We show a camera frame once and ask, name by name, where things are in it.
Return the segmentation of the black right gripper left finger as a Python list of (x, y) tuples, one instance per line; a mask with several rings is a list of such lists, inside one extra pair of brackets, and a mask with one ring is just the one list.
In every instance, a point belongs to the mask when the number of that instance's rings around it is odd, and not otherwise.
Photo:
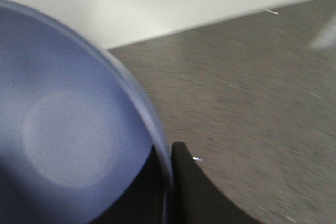
[(155, 147), (124, 193), (97, 223), (168, 223), (166, 181)]

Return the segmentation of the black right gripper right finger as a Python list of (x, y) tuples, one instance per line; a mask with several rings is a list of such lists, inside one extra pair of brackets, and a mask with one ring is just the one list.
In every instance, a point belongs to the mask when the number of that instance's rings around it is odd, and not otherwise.
[(174, 142), (176, 223), (260, 223), (228, 199), (193, 160), (184, 142)]

